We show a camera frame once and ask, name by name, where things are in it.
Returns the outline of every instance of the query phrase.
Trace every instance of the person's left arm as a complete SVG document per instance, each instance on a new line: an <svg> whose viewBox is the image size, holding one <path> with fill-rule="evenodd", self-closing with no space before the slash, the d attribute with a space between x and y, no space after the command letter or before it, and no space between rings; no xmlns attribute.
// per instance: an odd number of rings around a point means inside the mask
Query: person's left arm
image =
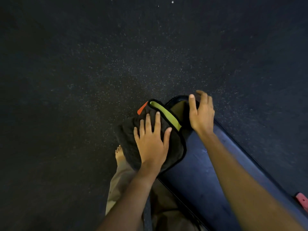
<svg viewBox="0 0 308 231"><path fill-rule="evenodd" d="M140 170L97 231L137 230L152 184L166 160L171 130L171 128L166 130L162 142L159 112L156 113L154 132L149 114L146 117L145 128L144 121L140 121L140 136L135 127L134 135L141 157Z"/></svg>

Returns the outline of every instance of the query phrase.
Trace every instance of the microfiber towel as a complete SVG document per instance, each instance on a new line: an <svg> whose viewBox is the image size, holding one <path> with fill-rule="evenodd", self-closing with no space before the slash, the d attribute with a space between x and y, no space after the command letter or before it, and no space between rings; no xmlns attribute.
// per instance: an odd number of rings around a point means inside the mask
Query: microfiber towel
<svg viewBox="0 0 308 231"><path fill-rule="evenodd" d="M152 131L154 131L155 115L157 111L159 111L161 114L160 135L162 141L164 139L164 133L166 129L168 127L172 127L167 158L161 167L160 173L183 159L186 153L186 144L183 136L180 133L181 123L170 110L167 110L164 107L161 102L152 99L147 102L140 115L136 115L124 120L123 123L116 126L115 128L115 135L117 137L118 143L123 149L123 153L127 162L134 170L139 170L141 166L141 158L134 138L134 127L137 127L139 133L140 120L143 119L145 121L146 114L149 113L151 117Z"/></svg>

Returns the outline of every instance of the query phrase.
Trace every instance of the pants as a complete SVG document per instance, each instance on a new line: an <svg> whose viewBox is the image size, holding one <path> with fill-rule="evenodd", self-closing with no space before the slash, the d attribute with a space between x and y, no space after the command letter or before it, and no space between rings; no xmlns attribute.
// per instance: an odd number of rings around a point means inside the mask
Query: pants
<svg viewBox="0 0 308 231"><path fill-rule="evenodd" d="M110 190L108 194L106 214L115 205L121 195L125 192L136 172L126 161L125 157L118 161L118 168L111 179ZM153 230L174 230L174 231L197 231L203 230L196 219L189 215L184 216L176 203L175 197L171 192L159 181L155 180L151 199L151 215ZM143 230L143 222L141 220L138 231Z"/></svg>

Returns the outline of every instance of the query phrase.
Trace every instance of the bare foot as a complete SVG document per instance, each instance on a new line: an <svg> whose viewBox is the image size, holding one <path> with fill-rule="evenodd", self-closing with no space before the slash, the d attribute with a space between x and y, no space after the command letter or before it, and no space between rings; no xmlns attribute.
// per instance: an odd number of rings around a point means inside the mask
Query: bare foot
<svg viewBox="0 0 308 231"><path fill-rule="evenodd" d="M117 164L119 164L120 161L125 160L125 156L124 156L121 145L118 146L115 153L116 153L115 159L116 159Z"/></svg>

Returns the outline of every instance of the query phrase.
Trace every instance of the finger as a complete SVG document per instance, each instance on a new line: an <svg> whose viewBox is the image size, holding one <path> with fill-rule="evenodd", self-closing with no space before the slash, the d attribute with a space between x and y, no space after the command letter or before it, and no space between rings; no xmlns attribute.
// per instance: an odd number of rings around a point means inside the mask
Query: finger
<svg viewBox="0 0 308 231"><path fill-rule="evenodd" d="M196 93L198 93L201 96L200 104L208 103L208 94L206 94L204 91L201 90L197 90Z"/></svg>
<svg viewBox="0 0 308 231"><path fill-rule="evenodd" d="M144 120L143 119L140 120L139 134L140 134L140 137L143 137L145 135Z"/></svg>
<svg viewBox="0 0 308 231"><path fill-rule="evenodd" d="M208 96L208 104L210 105L210 107L212 107L212 108L214 107L213 106L213 98L210 95Z"/></svg>
<svg viewBox="0 0 308 231"><path fill-rule="evenodd" d="M140 137L138 135L138 130L136 127L134 127L134 137L135 137L135 141L136 143L140 140Z"/></svg>
<svg viewBox="0 0 308 231"><path fill-rule="evenodd" d="M154 133L160 134L160 112L156 112Z"/></svg>
<svg viewBox="0 0 308 231"><path fill-rule="evenodd" d="M147 117L145 118L145 133L152 133L152 125L151 125L151 117L150 114L147 114Z"/></svg>
<svg viewBox="0 0 308 231"><path fill-rule="evenodd" d="M172 128L169 127L167 128L167 130L165 131L164 134L164 150L168 152L169 149L169 139L170 139L170 134L171 134Z"/></svg>
<svg viewBox="0 0 308 231"><path fill-rule="evenodd" d="M196 99L193 94L189 95L188 101L189 101L189 111L191 113L197 113Z"/></svg>

